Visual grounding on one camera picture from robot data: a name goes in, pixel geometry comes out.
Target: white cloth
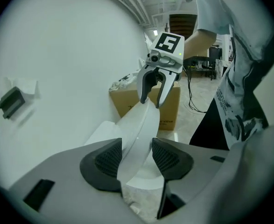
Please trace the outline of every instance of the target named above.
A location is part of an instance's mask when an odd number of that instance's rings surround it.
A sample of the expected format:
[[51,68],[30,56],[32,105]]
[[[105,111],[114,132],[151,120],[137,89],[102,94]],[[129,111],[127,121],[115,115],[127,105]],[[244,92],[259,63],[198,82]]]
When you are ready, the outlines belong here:
[[116,91],[118,89],[125,89],[129,84],[131,84],[137,77],[137,74],[140,70],[128,74],[119,81],[113,82],[112,86],[109,88],[109,91]]
[[37,80],[26,78],[10,78],[4,77],[5,93],[11,88],[18,87],[24,94],[34,95]]

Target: human arm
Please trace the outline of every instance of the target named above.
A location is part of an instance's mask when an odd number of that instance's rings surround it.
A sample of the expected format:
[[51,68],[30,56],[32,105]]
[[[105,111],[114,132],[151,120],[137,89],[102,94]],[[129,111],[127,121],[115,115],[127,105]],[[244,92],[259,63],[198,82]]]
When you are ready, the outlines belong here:
[[184,43],[183,58],[187,59],[207,50],[216,41],[217,34],[229,34],[230,16],[219,0],[196,0],[198,27]]
[[197,56],[215,43],[217,34],[207,30],[197,30],[184,42],[183,59]]

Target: cardboard box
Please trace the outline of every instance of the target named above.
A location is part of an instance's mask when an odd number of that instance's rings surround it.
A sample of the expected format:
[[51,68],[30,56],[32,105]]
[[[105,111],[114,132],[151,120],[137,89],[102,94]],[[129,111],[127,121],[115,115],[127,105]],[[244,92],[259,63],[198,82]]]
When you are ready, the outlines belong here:
[[[156,105],[157,96],[159,94],[161,83],[154,86],[148,94],[150,100]],[[137,93],[137,84],[132,83],[125,89],[110,91],[110,96],[120,115],[123,117],[131,108],[139,102]],[[160,130],[174,130],[178,113],[180,99],[180,86],[178,82],[174,82],[174,86],[168,95],[165,103],[160,108]]]

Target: white wall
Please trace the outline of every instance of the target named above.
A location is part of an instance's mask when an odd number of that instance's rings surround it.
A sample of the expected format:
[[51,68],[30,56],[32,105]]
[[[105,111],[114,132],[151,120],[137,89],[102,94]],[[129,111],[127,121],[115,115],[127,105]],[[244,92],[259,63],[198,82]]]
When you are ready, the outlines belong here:
[[152,45],[152,40],[148,36],[148,31],[144,32],[144,37],[145,37],[145,43],[146,43],[147,51],[149,52],[150,51],[150,47]]
[[38,95],[11,120],[0,110],[0,185],[117,121],[108,88],[146,54],[143,30],[113,0],[14,0],[0,18],[0,98],[3,77],[37,79]]

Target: black cable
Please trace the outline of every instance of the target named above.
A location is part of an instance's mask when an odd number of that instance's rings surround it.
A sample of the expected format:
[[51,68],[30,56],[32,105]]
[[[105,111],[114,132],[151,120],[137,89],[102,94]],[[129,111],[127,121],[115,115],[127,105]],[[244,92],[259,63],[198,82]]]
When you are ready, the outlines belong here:
[[206,113],[206,111],[204,112],[204,111],[199,110],[199,109],[194,105],[194,103],[193,103],[193,101],[192,101],[193,95],[192,95],[191,86],[190,86],[190,84],[191,84],[191,79],[192,79],[192,71],[191,71],[191,68],[190,68],[189,65],[187,66],[187,69],[185,70],[185,73],[187,74],[187,77],[188,77],[188,89],[189,89],[189,96],[190,96],[189,107],[190,107],[190,109],[192,109],[192,110],[194,110],[194,111],[197,111],[197,112],[199,112],[199,113]]

